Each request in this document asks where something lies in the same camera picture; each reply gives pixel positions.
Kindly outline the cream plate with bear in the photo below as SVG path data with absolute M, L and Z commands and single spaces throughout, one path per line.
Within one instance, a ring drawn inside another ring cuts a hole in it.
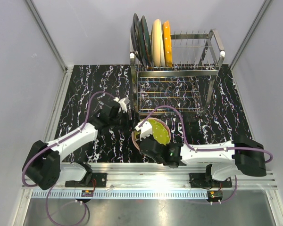
M 160 67 L 165 67 L 165 51 L 163 40 L 160 42 Z

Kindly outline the blue glazed plate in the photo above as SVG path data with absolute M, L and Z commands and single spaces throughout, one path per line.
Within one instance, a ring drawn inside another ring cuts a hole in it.
M 153 67 L 152 47 L 149 30 L 145 16 L 141 17 L 139 23 L 139 43 L 141 48 L 141 60 L 144 67 Z

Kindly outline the orange polka dot plate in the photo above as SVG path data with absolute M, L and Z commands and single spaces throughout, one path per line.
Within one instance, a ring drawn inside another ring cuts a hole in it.
M 171 32 L 170 23 L 165 21 L 162 25 L 163 32 L 163 44 L 164 44 L 164 56 L 166 67 L 172 67 L 172 42 L 171 42 Z

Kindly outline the dark striped rim plate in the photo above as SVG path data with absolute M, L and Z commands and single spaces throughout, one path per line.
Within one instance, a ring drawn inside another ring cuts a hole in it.
M 131 42 L 133 46 L 133 51 L 135 53 L 136 58 L 140 61 L 141 65 L 144 66 L 144 61 L 142 59 L 142 53 L 139 45 L 139 35 L 138 35 L 138 26 L 139 26 L 139 18 L 136 13 L 133 15 L 133 21 L 131 25 Z

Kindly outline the yellow plate with drawing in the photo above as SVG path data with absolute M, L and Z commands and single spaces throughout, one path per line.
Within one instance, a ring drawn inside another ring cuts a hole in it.
M 152 59 L 155 67 L 160 67 L 160 36 L 161 36 L 161 21 L 156 19 L 152 24 Z

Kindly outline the yellow wavy plate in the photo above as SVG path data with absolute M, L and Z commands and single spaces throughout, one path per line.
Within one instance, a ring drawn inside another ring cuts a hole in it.
M 171 140 L 169 127 L 160 119 L 148 118 L 145 122 L 140 121 L 132 132 L 132 142 L 139 150 L 139 142 L 144 138 L 153 138 L 160 144 L 167 145 Z

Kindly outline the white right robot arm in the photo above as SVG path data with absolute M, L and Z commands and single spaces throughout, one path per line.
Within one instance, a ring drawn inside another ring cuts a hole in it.
M 139 142 L 139 148 L 156 163 L 170 168 L 206 164 L 204 181 L 209 187 L 235 175 L 266 176 L 263 145 L 245 136 L 237 135 L 234 140 L 210 145 L 164 145 L 149 136 Z

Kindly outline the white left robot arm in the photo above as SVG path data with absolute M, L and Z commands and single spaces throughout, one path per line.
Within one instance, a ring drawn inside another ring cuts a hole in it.
M 132 129 L 129 99 L 123 98 L 105 104 L 87 122 L 72 132 L 44 143 L 36 141 L 23 165 L 22 176 L 29 177 L 42 190 L 57 182 L 75 183 L 87 187 L 92 183 L 92 169 L 85 162 L 71 164 L 63 160 L 71 153 L 90 143 L 113 128 Z

